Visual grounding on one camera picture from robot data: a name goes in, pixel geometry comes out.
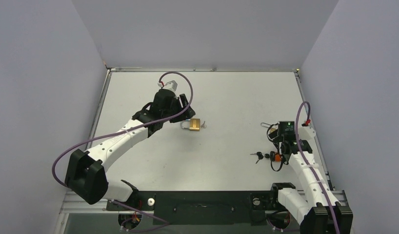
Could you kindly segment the brass padlock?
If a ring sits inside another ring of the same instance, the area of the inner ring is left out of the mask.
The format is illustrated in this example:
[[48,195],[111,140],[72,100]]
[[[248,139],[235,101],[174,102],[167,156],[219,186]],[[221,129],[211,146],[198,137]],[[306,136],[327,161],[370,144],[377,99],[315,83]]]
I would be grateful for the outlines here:
[[180,128],[188,131],[199,131],[201,129],[201,121],[199,118],[186,119],[180,123]]

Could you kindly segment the silver key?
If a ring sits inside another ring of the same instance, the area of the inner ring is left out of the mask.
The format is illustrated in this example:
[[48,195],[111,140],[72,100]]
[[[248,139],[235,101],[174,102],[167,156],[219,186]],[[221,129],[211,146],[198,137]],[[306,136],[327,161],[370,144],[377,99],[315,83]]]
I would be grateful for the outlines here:
[[206,121],[204,121],[202,124],[201,124],[201,126],[200,126],[202,129],[205,129],[206,127],[207,127],[207,125],[206,125]]

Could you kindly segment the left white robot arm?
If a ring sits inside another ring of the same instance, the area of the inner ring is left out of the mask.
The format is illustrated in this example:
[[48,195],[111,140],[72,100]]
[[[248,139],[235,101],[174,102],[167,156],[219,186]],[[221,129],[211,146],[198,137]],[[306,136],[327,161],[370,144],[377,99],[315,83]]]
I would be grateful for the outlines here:
[[192,99],[176,96],[173,89],[160,89],[154,100],[137,111],[116,133],[103,137],[103,142],[87,149],[75,150],[69,158],[65,185],[92,205],[101,199],[118,200],[127,210],[137,206],[137,188],[121,179],[109,179],[107,171],[136,144],[160,130],[164,123],[177,123],[195,115]]

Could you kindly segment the orange black padlock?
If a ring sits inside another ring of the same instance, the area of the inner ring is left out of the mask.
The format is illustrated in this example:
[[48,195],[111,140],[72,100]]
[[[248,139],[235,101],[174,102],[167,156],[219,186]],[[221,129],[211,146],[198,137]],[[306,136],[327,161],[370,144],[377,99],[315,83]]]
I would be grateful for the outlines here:
[[271,151],[269,154],[269,158],[272,162],[282,162],[283,157],[278,152]]

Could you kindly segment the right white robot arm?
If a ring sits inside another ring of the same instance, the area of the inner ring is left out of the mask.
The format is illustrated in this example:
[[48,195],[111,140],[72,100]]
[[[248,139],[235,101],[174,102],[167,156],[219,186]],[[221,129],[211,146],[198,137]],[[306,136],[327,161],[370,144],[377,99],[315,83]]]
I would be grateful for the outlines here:
[[351,233],[353,212],[333,194],[320,172],[308,142],[316,136],[310,122],[296,129],[293,121],[280,121],[268,125],[266,134],[276,148],[268,158],[291,166],[303,191],[301,195],[292,183],[274,183],[269,204],[283,206],[299,224],[301,234]]

